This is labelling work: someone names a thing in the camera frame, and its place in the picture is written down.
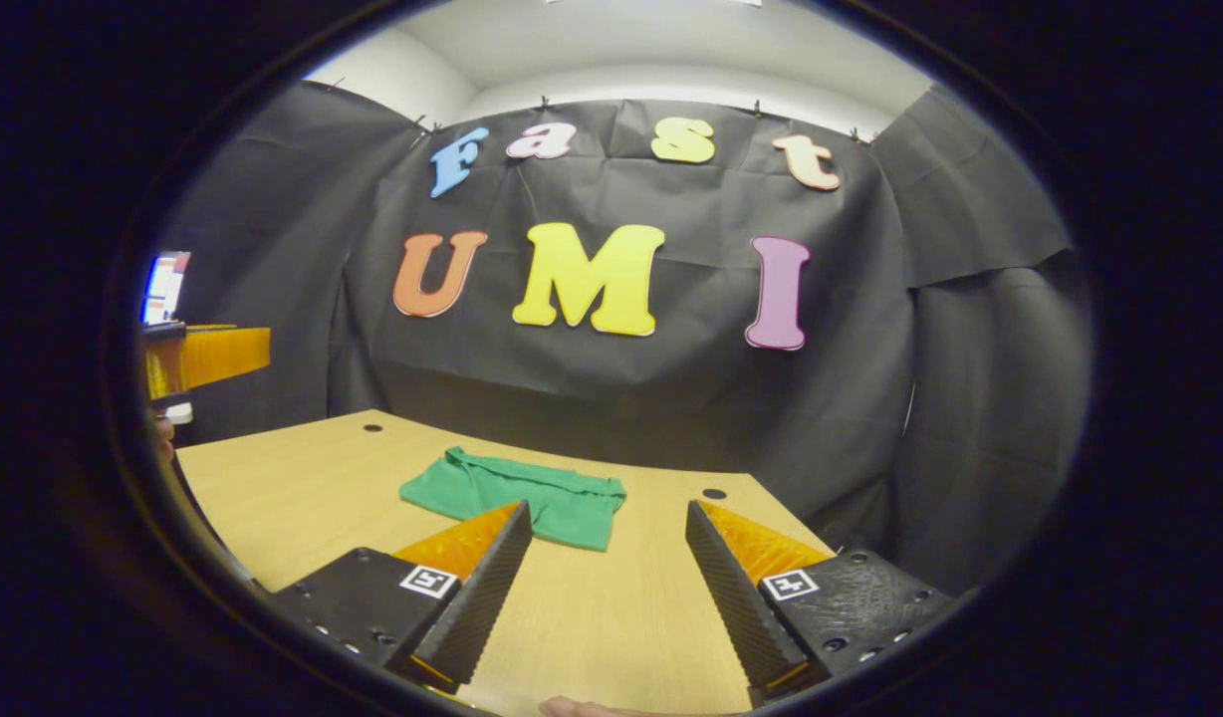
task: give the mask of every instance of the black cloth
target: black cloth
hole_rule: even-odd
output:
[[[715,157],[657,159],[670,116],[711,124]],[[570,153],[508,158],[542,122],[578,128]],[[470,176],[430,199],[430,155],[476,127],[489,136]],[[790,176],[770,146],[789,135],[829,147],[839,190]],[[526,237],[545,221],[574,224],[589,257],[625,224],[665,232],[653,335],[598,333],[588,314],[575,328],[512,322]],[[399,312],[404,241],[444,236],[433,290],[460,231],[488,242],[456,303]],[[800,350],[744,339],[756,236],[811,250]],[[516,110],[430,135],[303,83],[221,149],[163,243],[193,253],[185,321],[273,328],[270,368],[196,392],[205,439],[382,409],[548,453],[752,472],[826,541],[861,535],[945,590],[1021,543],[1080,429],[1090,336],[1070,242],[1021,159],[939,89],[870,147],[662,100]]]

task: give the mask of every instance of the white ceiling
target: white ceiling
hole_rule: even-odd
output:
[[[931,86],[883,46],[797,0],[451,0],[399,23],[479,91],[607,65],[700,65],[784,77],[898,115]]]

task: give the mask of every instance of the green shirt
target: green shirt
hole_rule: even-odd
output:
[[[528,500],[536,536],[605,551],[612,514],[625,503],[625,487],[616,478],[479,458],[449,448],[426,472],[400,486],[399,496],[459,521]]]

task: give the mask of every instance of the wooden table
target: wooden table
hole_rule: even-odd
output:
[[[453,445],[616,477],[629,494],[607,553],[531,543],[457,699],[504,717],[534,716],[536,704],[556,694],[656,712],[748,708],[744,672],[684,540],[687,500],[725,491],[717,504],[829,551],[753,476],[563,458],[380,411],[183,448],[179,458],[219,536],[278,591],[349,548],[393,553],[455,525],[399,498],[402,482]]]

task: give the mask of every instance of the pink letter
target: pink letter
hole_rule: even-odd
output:
[[[537,158],[553,159],[561,158],[571,149],[571,138],[576,136],[576,127],[566,122],[552,122],[547,126],[534,126],[525,128],[523,136],[511,142],[506,147],[506,154],[515,159]]]
[[[797,327],[797,286],[811,250],[777,236],[758,236],[752,245],[762,257],[762,292],[757,321],[744,339],[759,349],[799,350],[807,336]]]

